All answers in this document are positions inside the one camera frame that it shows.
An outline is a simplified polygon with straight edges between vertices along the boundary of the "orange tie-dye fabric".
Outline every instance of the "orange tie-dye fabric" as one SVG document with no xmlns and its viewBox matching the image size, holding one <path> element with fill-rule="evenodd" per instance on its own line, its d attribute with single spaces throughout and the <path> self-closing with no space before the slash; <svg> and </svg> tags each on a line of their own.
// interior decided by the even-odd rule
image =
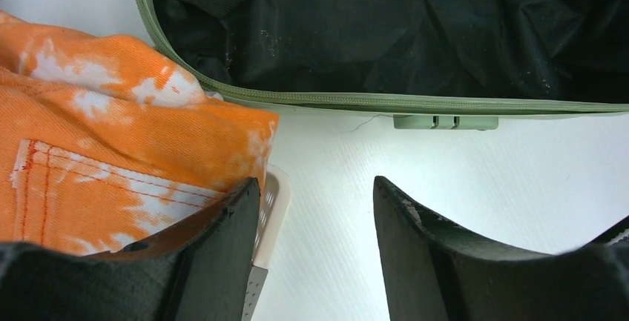
<svg viewBox="0 0 629 321">
<path fill-rule="evenodd" d="M 119 251 L 263 184 L 274 113 L 223 102 L 130 36 L 0 12 L 0 240 Z"/>
</svg>

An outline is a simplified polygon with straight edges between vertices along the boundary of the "green zipper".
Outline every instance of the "green zipper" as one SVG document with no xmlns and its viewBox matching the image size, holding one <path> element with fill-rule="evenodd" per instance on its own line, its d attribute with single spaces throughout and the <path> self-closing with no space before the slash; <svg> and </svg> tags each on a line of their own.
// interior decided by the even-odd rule
<svg viewBox="0 0 629 321">
<path fill-rule="evenodd" d="M 245 89 L 218 82 L 184 62 L 173 50 L 159 29 L 155 15 L 143 0 L 136 0 L 142 21 L 153 39 L 156 49 L 186 70 L 193 73 L 208 90 L 226 99 L 268 104 L 299 105 L 306 107 L 338 108 L 344 110 L 372 110 L 396 113 L 468 113 L 483 115 L 538 115 L 572 113 L 619 113 L 629 111 L 629 105 L 589 102 L 564 102 L 528 99 L 474 99 L 435 96 L 413 96 L 382 93 L 276 93 Z"/>
</svg>

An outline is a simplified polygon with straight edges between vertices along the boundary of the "white mesh tray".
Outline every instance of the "white mesh tray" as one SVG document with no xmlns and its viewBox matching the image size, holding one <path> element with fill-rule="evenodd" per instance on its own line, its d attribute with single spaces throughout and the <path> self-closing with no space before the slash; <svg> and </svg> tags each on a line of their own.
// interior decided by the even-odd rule
<svg viewBox="0 0 629 321">
<path fill-rule="evenodd" d="M 277 235 L 291 202 L 291 193 L 291 184 L 286 173 L 274 165 L 268 165 L 263 193 L 264 202 L 257 223 L 254 257 L 251 261 L 242 321 L 251 320 L 258 298 L 260 298 L 266 274 L 269 272 L 269 260 L 273 254 L 273 247 L 275 247 Z"/>
</svg>

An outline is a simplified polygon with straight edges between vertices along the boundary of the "orange denim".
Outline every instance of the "orange denim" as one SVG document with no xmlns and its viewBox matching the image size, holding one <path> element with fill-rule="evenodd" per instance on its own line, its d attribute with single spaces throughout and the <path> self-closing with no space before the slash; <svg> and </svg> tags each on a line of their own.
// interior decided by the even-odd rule
<svg viewBox="0 0 629 321">
<path fill-rule="evenodd" d="M 0 241 L 118 251 L 263 184 L 274 113 L 223 102 L 130 36 L 0 12 Z"/>
</svg>

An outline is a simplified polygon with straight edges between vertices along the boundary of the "open suitcase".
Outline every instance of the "open suitcase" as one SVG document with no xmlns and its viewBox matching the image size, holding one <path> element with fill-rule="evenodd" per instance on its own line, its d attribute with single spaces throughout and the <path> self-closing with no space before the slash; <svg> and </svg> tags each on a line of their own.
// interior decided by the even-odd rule
<svg viewBox="0 0 629 321">
<path fill-rule="evenodd" d="M 629 110 L 629 0 L 136 0 L 157 50 L 232 102 L 397 128 Z"/>
</svg>

